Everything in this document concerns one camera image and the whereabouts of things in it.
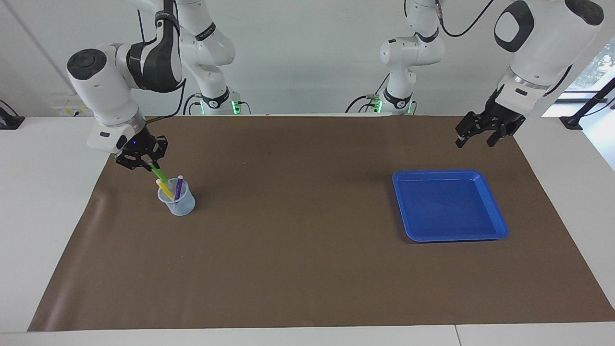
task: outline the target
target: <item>table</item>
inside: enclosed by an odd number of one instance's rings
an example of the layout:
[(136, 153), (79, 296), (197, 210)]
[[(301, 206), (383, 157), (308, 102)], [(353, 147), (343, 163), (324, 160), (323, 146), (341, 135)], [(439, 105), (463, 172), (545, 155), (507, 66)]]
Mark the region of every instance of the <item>table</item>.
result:
[[(0, 212), (0, 332), (16, 333), (0, 334), (0, 344), (224, 340), (224, 344), (263, 345), (459, 345), (461, 341), (466, 346), (490, 345), (494, 340), (505, 345), (576, 345), (580, 340), (611, 345), (615, 340), (615, 323), (23, 333), (107, 159), (85, 145), (92, 122), (92, 118), (30, 118), (18, 131), (0, 132), (0, 176), (5, 178), (6, 196)], [(565, 130), (557, 119), (529, 119), (516, 138), (613, 305), (615, 172), (582, 132)], [(62, 186), (64, 193), (56, 194), (49, 181)]]

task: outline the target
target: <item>window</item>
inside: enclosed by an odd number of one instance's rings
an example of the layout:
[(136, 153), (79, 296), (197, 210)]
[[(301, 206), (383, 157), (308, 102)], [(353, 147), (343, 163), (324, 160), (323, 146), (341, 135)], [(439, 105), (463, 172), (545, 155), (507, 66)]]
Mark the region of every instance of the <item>window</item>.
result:
[(598, 53), (579, 77), (560, 96), (560, 100), (591, 99), (615, 77), (615, 38)]

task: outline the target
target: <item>robotic arm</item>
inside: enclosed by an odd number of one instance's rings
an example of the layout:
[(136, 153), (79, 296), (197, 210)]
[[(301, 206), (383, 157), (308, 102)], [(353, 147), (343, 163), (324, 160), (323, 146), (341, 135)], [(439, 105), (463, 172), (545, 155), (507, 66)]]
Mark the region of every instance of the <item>robotic arm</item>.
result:
[(180, 28), (173, 0), (135, 1), (156, 11), (156, 38), (150, 42), (112, 44), (75, 53), (67, 64), (71, 83), (97, 120), (88, 145), (114, 155), (129, 168), (149, 164), (142, 156), (164, 157), (167, 140), (153, 137), (130, 89), (171, 92), (181, 85)]
[(129, 169), (151, 170), (146, 160), (159, 167), (157, 160), (164, 157), (168, 142), (149, 133), (130, 90), (175, 91), (183, 86), (183, 64), (196, 77), (201, 90), (197, 96), (209, 114), (237, 113), (234, 101), (239, 95), (226, 86), (217, 67), (234, 60), (235, 47), (216, 30), (202, 0), (129, 2), (154, 14), (156, 37), (81, 50), (68, 60), (67, 70), (97, 120), (88, 139), (90, 147), (113, 154)]
[(239, 94), (226, 85), (218, 66), (235, 60), (235, 46), (213, 22), (201, 0), (177, 0), (181, 18), (180, 46), (183, 66), (199, 85), (202, 108), (207, 115), (238, 113)]
[(416, 83), (416, 75), (409, 69), (435, 64), (445, 53), (434, 0), (408, 1), (407, 12), (414, 35), (390, 39), (380, 48), (380, 60), (391, 72), (388, 85), (379, 94), (383, 102), (380, 111), (398, 115), (408, 111)]
[(494, 35), (514, 54), (510, 67), (485, 105), (457, 125), (457, 146), (485, 131), (493, 147), (513, 135), (549, 89), (556, 89), (566, 68), (596, 37), (604, 21), (602, 8), (590, 0), (519, 0), (500, 15)]

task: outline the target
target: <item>green marker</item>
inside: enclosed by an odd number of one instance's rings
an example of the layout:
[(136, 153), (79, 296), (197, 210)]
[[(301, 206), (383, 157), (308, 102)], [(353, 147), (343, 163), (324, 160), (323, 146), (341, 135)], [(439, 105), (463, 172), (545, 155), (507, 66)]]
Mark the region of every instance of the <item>green marker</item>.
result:
[(154, 172), (154, 174), (156, 174), (156, 176), (163, 182), (163, 183), (168, 183), (169, 180), (164, 176), (164, 174), (162, 173), (162, 171), (158, 168), (156, 168), (154, 166), (154, 163), (152, 161), (148, 161), (149, 166), (152, 169), (152, 172)]

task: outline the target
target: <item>blue tray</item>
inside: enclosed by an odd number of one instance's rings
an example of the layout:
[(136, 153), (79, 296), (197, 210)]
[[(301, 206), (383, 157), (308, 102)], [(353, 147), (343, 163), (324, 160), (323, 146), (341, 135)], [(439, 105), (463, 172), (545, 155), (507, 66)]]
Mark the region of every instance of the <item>blue tray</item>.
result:
[(393, 175), (403, 226), (419, 242), (508, 236), (485, 177), (473, 170), (402, 171)]

